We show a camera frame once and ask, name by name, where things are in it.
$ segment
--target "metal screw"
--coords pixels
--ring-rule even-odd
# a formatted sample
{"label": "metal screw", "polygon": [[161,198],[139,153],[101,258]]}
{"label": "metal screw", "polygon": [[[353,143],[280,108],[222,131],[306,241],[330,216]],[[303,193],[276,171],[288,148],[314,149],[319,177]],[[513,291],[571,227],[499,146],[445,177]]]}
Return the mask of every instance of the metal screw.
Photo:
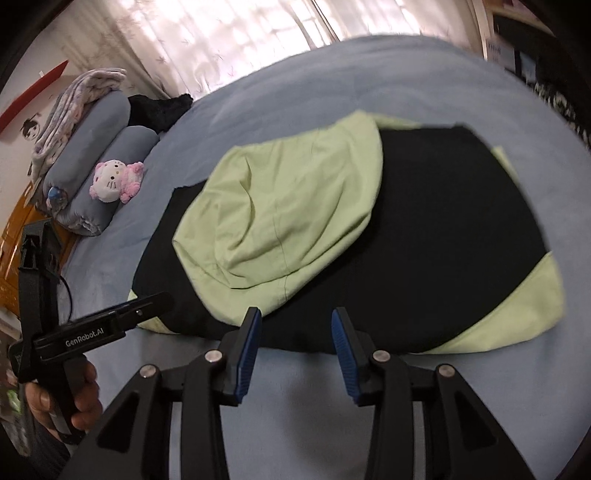
{"label": "metal screw", "polygon": [[223,354],[220,350],[210,350],[205,354],[205,360],[209,363],[214,364],[215,362],[219,362],[223,357]]}
{"label": "metal screw", "polygon": [[439,367],[439,375],[442,377],[451,378],[456,374],[456,369],[451,365],[441,365]]}
{"label": "metal screw", "polygon": [[377,362],[387,362],[390,360],[390,354],[386,350],[376,350],[372,355]]}
{"label": "metal screw", "polygon": [[139,374],[142,378],[150,378],[153,377],[157,371],[158,369],[154,365],[144,365],[139,369]]}

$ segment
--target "blue rubber fingertip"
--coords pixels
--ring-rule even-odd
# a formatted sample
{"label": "blue rubber fingertip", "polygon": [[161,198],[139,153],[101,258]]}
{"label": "blue rubber fingertip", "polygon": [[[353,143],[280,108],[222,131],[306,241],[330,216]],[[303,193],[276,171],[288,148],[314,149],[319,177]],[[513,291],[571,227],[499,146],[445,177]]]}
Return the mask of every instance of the blue rubber fingertip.
{"label": "blue rubber fingertip", "polygon": [[353,398],[355,403],[357,403],[361,396],[359,378],[357,375],[357,363],[355,362],[353,350],[351,350],[351,345],[347,339],[345,329],[343,328],[343,322],[336,310],[332,313],[330,329],[332,331],[333,344],[335,345],[336,356],[339,359],[340,371],[343,374],[347,394]]}
{"label": "blue rubber fingertip", "polygon": [[238,371],[236,379],[236,399],[242,403],[242,399],[248,393],[248,387],[251,384],[252,371],[255,367],[256,353],[258,352],[261,340],[262,318],[261,311],[257,310],[252,326],[248,332],[248,337],[244,344],[244,349],[238,362]]}

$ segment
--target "bed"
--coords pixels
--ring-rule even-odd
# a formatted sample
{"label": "bed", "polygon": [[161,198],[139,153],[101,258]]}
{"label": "bed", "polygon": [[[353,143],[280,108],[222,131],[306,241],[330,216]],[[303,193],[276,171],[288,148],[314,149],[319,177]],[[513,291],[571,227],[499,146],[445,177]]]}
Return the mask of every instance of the bed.
{"label": "bed", "polygon": [[[427,125],[468,124],[501,145],[560,266],[567,314],[526,343],[469,355],[408,355],[453,364],[539,480],[554,479],[591,424],[591,157],[564,121],[519,80],[443,41],[377,36],[291,57],[194,104],[145,160],[137,197],[108,229],[82,239],[64,270],[74,318],[125,301],[142,252],[175,187],[204,180],[234,145],[322,127],[356,109]],[[60,292],[61,313],[68,297]],[[135,329],[88,356],[107,405],[142,365],[183,365],[213,342]],[[249,395],[224,408],[235,479],[363,478],[372,410],[346,395],[336,357],[262,349]],[[178,478],[173,417],[171,478]]]}

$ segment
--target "curtain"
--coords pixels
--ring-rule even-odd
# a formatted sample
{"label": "curtain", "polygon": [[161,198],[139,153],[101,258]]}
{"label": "curtain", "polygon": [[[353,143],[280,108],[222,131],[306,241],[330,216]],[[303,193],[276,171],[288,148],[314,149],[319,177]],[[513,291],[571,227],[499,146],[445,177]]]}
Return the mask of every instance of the curtain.
{"label": "curtain", "polygon": [[347,38],[422,34],[482,54],[472,0],[74,0],[51,35],[79,68],[116,66],[152,98],[200,98]]}

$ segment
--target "pink plush toy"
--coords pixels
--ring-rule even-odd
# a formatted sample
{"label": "pink plush toy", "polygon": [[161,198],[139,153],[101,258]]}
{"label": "pink plush toy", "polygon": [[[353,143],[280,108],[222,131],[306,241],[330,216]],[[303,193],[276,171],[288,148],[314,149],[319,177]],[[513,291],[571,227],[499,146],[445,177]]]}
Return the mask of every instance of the pink plush toy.
{"label": "pink plush toy", "polygon": [[139,192],[143,177],[144,164],[140,161],[131,165],[119,160],[97,163],[90,196],[105,203],[127,203]]}

